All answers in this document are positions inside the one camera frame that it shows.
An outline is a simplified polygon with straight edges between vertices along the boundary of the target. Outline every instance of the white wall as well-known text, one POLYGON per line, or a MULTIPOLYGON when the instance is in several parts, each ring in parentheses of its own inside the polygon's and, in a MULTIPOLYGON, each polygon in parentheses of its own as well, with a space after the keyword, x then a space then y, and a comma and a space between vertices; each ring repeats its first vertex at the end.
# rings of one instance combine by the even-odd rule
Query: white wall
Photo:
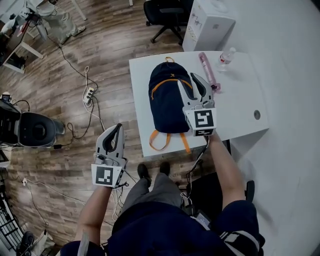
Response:
POLYGON ((0 20, 7 23, 10 15, 18 15, 23 6, 24 0, 0 0, 0 20))
POLYGON ((310 0, 225 2, 237 20, 226 48, 250 54, 268 112, 267 132, 232 141, 256 181, 265 255, 308 256, 320 243, 320 12, 310 0))

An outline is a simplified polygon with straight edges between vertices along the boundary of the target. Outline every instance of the gray pants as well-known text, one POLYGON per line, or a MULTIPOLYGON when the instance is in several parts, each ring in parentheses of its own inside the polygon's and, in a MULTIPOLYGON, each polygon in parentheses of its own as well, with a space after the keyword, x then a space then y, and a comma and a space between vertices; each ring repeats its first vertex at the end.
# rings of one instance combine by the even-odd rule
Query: gray pants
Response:
POLYGON ((67 34, 75 35, 78 31, 77 25, 72 21, 70 13, 65 12, 56 7, 56 11, 49 16, 42 16, 49 23, 53 35, 63 42, 67 38, 67 34))
POLYGON ((182 202, 180 190, 167 175, 159 172, 151 192, 149 184, 146 178, 142 178, 133 186, 125 199, 120 215, 131 206, 144 202, 161 202, 180 208, 182 202))

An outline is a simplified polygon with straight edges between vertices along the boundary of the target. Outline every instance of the backpack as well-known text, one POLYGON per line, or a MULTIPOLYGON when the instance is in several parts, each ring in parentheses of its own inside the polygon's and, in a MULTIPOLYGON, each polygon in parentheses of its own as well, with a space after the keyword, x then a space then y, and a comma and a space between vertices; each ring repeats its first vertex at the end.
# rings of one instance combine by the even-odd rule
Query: backpack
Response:
POLYGON ((155 131, 150 136, 149 144, 154 150, 161 151, 169 144, 171 134, 180 134, 186 151, 190 153, 184 134, 190 128, 183 112, 184 103, 179 91, 178 80, 181 80, 186 93, 193 98, 191 79, 183 66, 175 63, 171 57, 165 59, 166 62, 157 65, 150 76, 149 100, 155 131), (167 134, 166 143, 161 149, 152 145, 159 133, 167 134))

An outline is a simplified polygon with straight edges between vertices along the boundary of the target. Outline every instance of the black shoe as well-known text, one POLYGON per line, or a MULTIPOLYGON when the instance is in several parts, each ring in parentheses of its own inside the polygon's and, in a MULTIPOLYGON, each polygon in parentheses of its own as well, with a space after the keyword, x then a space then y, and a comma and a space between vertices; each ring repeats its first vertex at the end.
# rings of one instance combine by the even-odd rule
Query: black shoe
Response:
POLYGON ((137 171, 138 171, 138 175, 139 175, 140 179, 142 179, 142 178, 149 178, 150 179, 148 168, 143 163, 139 163, 137 171))
POLYGON ((167 176, 169 176, 170 173, 170 163, 168 162, 162 162, 160 164, 160 173, 163 173, 167 176))

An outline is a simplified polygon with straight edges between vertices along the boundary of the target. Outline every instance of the power strip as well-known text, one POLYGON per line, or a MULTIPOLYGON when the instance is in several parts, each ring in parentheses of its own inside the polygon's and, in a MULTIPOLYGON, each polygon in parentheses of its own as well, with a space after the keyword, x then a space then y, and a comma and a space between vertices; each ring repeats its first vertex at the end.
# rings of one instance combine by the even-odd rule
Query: power strip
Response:
POLYGON ((89 87, 88 90, 86 91, 86 94, 83 97, 83 102, 87 106, 89 105, 90 101, 92 100, 92 96, 93 96, 94 92, 95 92, 95 89, 92 87, 89 87))

